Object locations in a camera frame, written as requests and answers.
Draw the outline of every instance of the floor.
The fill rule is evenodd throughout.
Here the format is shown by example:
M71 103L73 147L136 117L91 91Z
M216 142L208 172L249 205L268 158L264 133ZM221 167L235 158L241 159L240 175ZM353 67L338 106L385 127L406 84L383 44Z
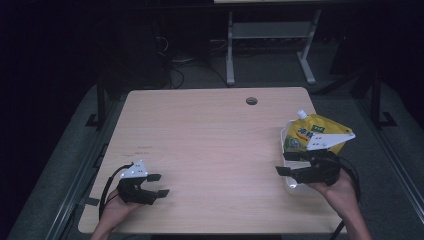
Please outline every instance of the floor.
M299 86L313 93L342 77L329 74L337 43L317 42L308 56L317 83L307 84L296 57L301 44L296 44L283 43L279 49L247 53L240 51L234 60L236 84L231 87ZM216 53L207 61L185 61L192 56L184 54L174 59L170 71L172 85L165 88L228 87L225 84L225 52ZM382 86L381 112L389 112L398 126L377 130L369 120L370 93L360 100L352 98L350 90L354 82L348 82L327 95L311 94L316 111L356 132L357 138L349 142L341 154L354 163L361 176L362 211L374 239L424 239L421 197L424 194L424 176L421 174L424 168L423 130L405 110L396 91L385 84ZM106 122L97 129L86 126L89 117L97 113L96 97L96 86L92 86L73 114L8 239L89 238L78 231L79 217L125 104L125 94L119 99L107 98ZM116 233L111 239L161 239L159 237ZM179 237L173 239L191 239ZM293 240L329 237L227 236L228 239ZM347 236L342 234L338 239L347 239Z

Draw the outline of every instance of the cable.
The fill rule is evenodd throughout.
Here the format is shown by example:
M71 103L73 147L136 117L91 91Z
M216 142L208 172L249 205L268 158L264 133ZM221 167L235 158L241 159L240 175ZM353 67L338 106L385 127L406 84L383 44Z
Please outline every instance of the cable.
M211 50L211 55L215 55L217 53L220 53L222 51L224 51L227 47L227 40L225 39L221 39L221 40L211 40L210 43L213 44L215 42L221 43L222 44L214 49Z
M166 39L166 38L164 38L164 37L156 37L156 39L158 39L158 40L163 40L163 41L165 41L165 48L163 49L163 51L162 52L166 52L166 50L168 50L168 47L169 47L169 42L168 42L168 40Z
M218 71L216 71L215 69L213 69L213 68L211 68L209 66L204 66L204 65L189 65L189 66L179 66L178 68L188 68L188 67L202 67L202 68L207 68L207 69L211 70L212 72L216 73L218 75L218 77L221 79L221 81L225 84L226 87L230 87L230 86L228 86L228 84L225 81L225 79L221 76L221 74Z
M171 68L170 70L171 70L171 71L175 71L175 72L177 72L177 73L179 73L179 74L181 75L182 80L181 80L180 84L178 84L178 86L174 86L174 83L173 83L173 81L172 81L172 77L171 77L171 75L169 75L169 88L170 88L170 89L172 89L172 87L173 87L174 89L178 89L178 88L180 88L180 87L183 85L183 83L184 83L184 80L185 80L185 78L184 78L184 74L183 74L182 72L178 71L178 70L177 70L177 69L175 69L175 68Z
M334 230L334 233L333 233L333 235L331 235L330 240L335 240L339 236L339 234L342 231L342 229L344 228L344 226L345 226L345 224L344 224L344 222L342 220L339 223L339 225L337 226L336 230Z
M115 194L115 196L111 197L110 199L108 199L105 203L105 206L114 198L116 198L116 196L118 196L119 194Z
M118 169L117 169L117 170L116 170L116 171L112 174L112 176L110 176L110 177L109 177L109 179L107 180L106 186L105 186L105 188L103 189L102 197L100 198L100 205L99 205L99 219L101 218L101 216L102 216L102 214L103 214L103 210L104 210L105 205L106 205L106 203L105 203L106 195L107 195L107 192L109 191L110 185L111 185L111 184L112 184L112 182L113 182L113 178L115 177L115 175L116 175L119 171L121 171L122 169L128 169L128 168L130 168L132 165L134 165L134 163L132 163L131 165L124 165L124 166L122 166L122 167L118 168Z

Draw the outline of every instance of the dark background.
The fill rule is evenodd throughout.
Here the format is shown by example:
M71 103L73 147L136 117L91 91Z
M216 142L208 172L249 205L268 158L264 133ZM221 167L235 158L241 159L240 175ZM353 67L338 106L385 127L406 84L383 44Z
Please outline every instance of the dark background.
M424 126L420 96L424 14L419 2L382 1L355 11L329 8L323 12L316 38L340 42L335 73L347 74L376 63L383 81L400 94L405 107ZM222 12L173 12L166 15L168 24L152 26L154 14L123 18L86 11L71 0L2 1L0 238L6 238L72 114L99 77L108 77L112 96L131 88L161 88L167 82L169 59L155 54L154 36L169 37L171 56L172 51L183 50L207 58L209 38L225 38L225 17ZM137 32L131 26L143 26L143 30ZM196 35L190 35L193 29ZM134 39L147 43L134 50L129 47ZM115 58L124 64L116 67Z

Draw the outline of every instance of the black cable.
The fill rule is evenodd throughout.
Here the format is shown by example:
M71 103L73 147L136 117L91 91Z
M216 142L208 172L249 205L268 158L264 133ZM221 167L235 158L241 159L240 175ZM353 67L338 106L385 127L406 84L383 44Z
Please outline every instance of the black cable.
M117 194L115 194L115 196L113 196L113 197L111 197L110 199L108 199L107 201L106 201L106 203L105 203L105 206L112 200L112 199L114 199L114 198L116 198L116 196L118 196L119 194L117 193Z
M218 53L222 53L225 50L227 50L227 47L228 47L227 40L211 41L211 47L213 47L212 45L215 44L216 42L222 42L222 44L220 44L218 47L215 47L211 50L210 52L211 56L217 56Z
M171 70L171 71L175 71L175 72L177 72L177 73L179 73L179 74L181 75L182 80L181 80L180 84L178 84L178 86L175 86L175 85L174 85L174 82L172 81L172 77L171 77L171 75L169 76L169 88L178 89L178 88L180 88L180 87L183 85L183 83L184 83L184 80L185 80L185 78L184 78L184 74L183 74L181 71L178 71L178 70L177 70L177 69L175 69L175 68L171 68L170 70Z
M134 165L134 163L133 163L133 164L131 164L131 165L124 165L124 166L122 166L122 167L118 168L118 169L117 169L117 170L116 170L116 171L112 174L112 176L110 176L110 177L109 177L109 179L107 180L107 183L106 183L106 185L105 185L105 188L103 189L102 197L100 198L100 205L99 205L99 219L102 217L103 210L104 210L105 205L106 205L106 203L105 203L106 195L107 195L107 192L109 191L110 185L111 185L111 184L112 184L112 182L113 182L113 178L115 177L115 175L116 175L119 171L121 171L122 169L128 169L128 168L130 168L132 165Z
M344 228L344 222L343 222L343 220L339 223L339 225L337 226L337 228L336 228L336 230L334 230L334 233L333 233L333 235L331 235L331 238L330 238L330 240L335 240L338 236L339 236L339 234L340 234L340 232L342 231L342 229Z
M202 67L202 68L207 68L209 70L211 70L212 72L216 73L218 75L218 77L221 79L222 82L224 82L226 87L230 87L228 86L227 82L225 81L225 79L221 76L221 74L216 71L215 69L209 67L209 66L203 66L203 65L189 65L189 66L179 66L178 68L188 68L188 67Z
M253 54L253 53L249 53L249 51L251 50L251 44L250 42L252 41L252 39L247 39L247 40L239 40L233 43L233 56L237 56L239 58L250 58L250 57L254 57L257 54Z

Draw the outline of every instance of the wire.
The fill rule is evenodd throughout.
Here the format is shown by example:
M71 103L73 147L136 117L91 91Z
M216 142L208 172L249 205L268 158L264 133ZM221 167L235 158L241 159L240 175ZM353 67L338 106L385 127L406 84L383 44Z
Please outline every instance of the wire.
M113 56L108 50L106 50L104 47L101 47L101 49L103 50L103 52L105 52L115 63L117 63L119 66L121 66L124 70L126 70L128 73L130 73L132 76L137 76L136 73L134 73L131 69L129 69L124 63L122 63L119 59L117 59L115 56ZM122 78L122 81L124 81L125 83L129 84L131 87L136 87L136 85L131 82L126 80L126 78Z
M111 197L111 198L109 198L107 201L106 201L106 203L105 203L105 206L112 200L112 199L114 199L114 198L116 198L116 196L118 196L119 195L119 193L117 193L117 194L115 194L115 196L113 196L113 197Z
M120 167L120 168L118 168L113 174L112 174L112 176L110 176L109 177L109 179L107 180L107 183L106 183L106 186L105 186L105 188L103 189L103 193L102 193L102 197L100 198L100 206L99 206L99 219L101 218L101 216L102 216L102 214L103 214L103 210L104 210L104 208L105 208L105 199L106 199L106 195L107 195L107 193L108 193L108 191L109 191L109 188L110 188L110 185L112 184L112 182L113 182L113 178L115 177L115 175L119 172L119 171L121 171L122 169L127 169L127 168L130 168L132 165L134 165L134 163L132 163L131 165L124 165L124 166L122 166L122 167Z
M222 44L220 46L212 49L211 50L211 55L216 55L217 53L220 53L220 52L224 51L226 49L226 47L228 46L227 40L225 40L225 39L211 40L210 41L211 44L214 44L215 42L222 43Z
M162 51L162 52L166 52L166 50L168 50L168 47L169 47L169 42L168 42L168 40L167 40L166 38L164 38L164 37L156 37L156 39L158 39L158 40L162 40L162 41L165 41L165 48L163 49L163 51Z
M226 87L230 87L227 82L225 81L225 79L221 76L221 74L216 71L215 69L209 67L209 66L204 66L204 65L189 65L189 66L179 66L179 68L188 68L188 67L201 67L201 68L206 68L211 70L212 72L216 73L216 75L218 75L218 77L221 79L221 81L225 84Z
M180 84L178 84L178 86L175 86L175 85L174 85L174 82L172 81L172 77L171 77L171 75L169 75L169 88L178 89L178 88L180 88L180 87L183 85L183 83L184 83L184 80L185 80L185 78L184 78L184 74L183 74L182 72L178 71L178 70L177 70L177 69L175 69L175 68L171 68L170 70L171 70L171 71L175 71L175 72L177 72L177 73L179 73L179 74L181 75L182 80L181 80Z
M182 60L172 60L173 63L189 63L196 60L196 58L186 58L186 59L182 59Z
M345 224L343 222L343 220L339 223L339 225L337 226L336 230L334 230L334 233L331 235L330 240L335 240L340 232L342 231L342 229L344 228Z

